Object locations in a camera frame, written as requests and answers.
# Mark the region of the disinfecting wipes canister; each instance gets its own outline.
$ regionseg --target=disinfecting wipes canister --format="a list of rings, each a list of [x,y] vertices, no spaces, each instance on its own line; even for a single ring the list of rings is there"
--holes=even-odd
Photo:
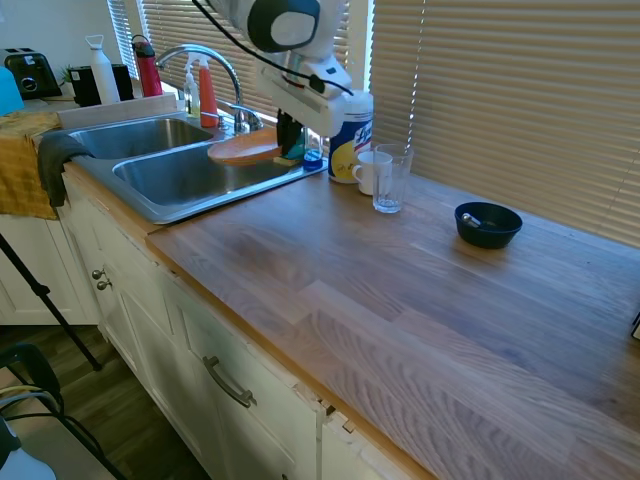
[[[344,122],[329,144],[329,178],[340,183],[357,183],[351,170],[358,164],[358,154],[371,149],[373,96],[361,90],[345,96]]]

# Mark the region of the label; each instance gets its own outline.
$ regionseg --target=label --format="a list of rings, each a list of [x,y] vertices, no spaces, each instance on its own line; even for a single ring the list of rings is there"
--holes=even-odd
[[[359,117],[365,119],[345,121],[329,143],[329,176],[338,182],[356,183],[351,171],[358,164],[358,154],[371,149],[371,114]]]

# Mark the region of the soap dispenser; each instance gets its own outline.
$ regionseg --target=soap dispenser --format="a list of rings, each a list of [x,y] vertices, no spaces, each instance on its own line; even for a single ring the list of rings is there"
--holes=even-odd
[[[187,72],[184,82],[184,106],[187,112],[187,116],[192,118],[200,117],[200,94],[198,93],[198,84],[193,78],[191,73],[192,63],[196,60],[196,56],[192,53],[189,54],[189,60],[184,67]]]

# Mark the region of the white wall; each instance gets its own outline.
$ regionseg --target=white wall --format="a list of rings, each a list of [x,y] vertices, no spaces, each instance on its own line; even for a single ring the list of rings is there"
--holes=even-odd
[[[33,48],[56,77],[67,64],[89,64],[86,35],[104,35],[104,52],[113,63],[121,61],[107,0],[0,0],[0,11],[0,48]]]

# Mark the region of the teal object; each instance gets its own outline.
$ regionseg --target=teal object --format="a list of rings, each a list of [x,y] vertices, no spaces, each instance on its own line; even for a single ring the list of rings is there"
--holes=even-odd
[[[300,136],[298,140],[296,140],[296,144],[291,147],[289,153],[283,155],[287,160],[302,160],[304,158],[304,130],[300,132]]]
[[[0,67],[0,115],[6,115],[21,108],[24,108],[24,103],[13,74],[8,69]]]

